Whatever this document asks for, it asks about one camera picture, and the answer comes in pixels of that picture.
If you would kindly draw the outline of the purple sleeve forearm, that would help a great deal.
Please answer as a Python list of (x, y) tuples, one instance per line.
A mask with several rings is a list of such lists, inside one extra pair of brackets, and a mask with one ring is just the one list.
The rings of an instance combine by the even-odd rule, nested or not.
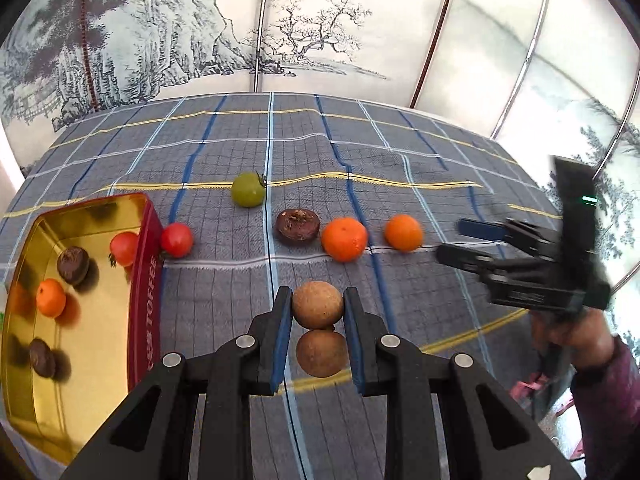
[(588, 479), (639, 479), (639, 370), (631, 351), (614, 337), (612, 358), (578, 370), (570, 385)]

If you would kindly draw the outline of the person right hand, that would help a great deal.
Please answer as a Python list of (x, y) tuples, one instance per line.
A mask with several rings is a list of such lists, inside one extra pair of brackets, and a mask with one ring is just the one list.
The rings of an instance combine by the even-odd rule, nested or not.
[(542, 312), (530, 311), (529, 315), (534, 348), (540, 353), (546, 353), (552, 344), (567, 348), (578, 370), (601, 367), (614, 356), (614, 336), (601, 310), (587, 308), (566, 322), (552, 322)]

